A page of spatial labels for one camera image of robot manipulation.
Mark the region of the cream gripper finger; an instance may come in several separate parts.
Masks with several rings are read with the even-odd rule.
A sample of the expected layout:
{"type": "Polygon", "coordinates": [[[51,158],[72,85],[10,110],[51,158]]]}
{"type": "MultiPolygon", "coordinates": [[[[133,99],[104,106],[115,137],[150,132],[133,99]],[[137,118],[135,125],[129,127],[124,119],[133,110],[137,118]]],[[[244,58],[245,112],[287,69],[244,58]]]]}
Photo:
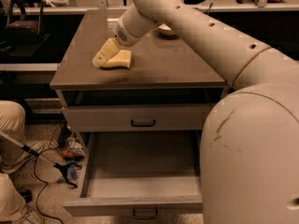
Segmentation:
{"type": "Polygon", "coordinates": [[[99,51],[93,57],[92,63],[95,67],[99,68],[103,64],[105,64],[107,61],[108,61],[108,57],[106,56],[106,54],[99,51]]]}

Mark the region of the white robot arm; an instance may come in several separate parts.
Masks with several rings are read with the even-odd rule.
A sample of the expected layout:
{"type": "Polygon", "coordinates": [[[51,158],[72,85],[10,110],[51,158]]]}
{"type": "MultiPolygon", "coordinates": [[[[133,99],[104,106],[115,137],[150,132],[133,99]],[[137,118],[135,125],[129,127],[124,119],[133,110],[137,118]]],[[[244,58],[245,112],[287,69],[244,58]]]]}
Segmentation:
{"type": "Polygon", "coordinates": [[[233,90],[213,106],[201,135],[204,223],[299,224],[298,62],[181,0],[133,0],[93,65],[160,24],[233,90]]]}

